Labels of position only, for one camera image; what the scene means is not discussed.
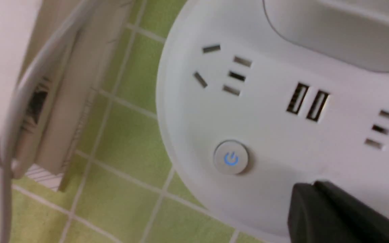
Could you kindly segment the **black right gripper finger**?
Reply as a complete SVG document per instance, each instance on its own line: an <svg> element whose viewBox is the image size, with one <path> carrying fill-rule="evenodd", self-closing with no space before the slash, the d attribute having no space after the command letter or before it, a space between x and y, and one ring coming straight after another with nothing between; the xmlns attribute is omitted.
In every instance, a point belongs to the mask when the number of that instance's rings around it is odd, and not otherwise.
<svg viewBox="0 0 389 243"><path fill-rule="evenodd" d="M293 185L292 243L389 243L389 218L329 181Z"/></svg>

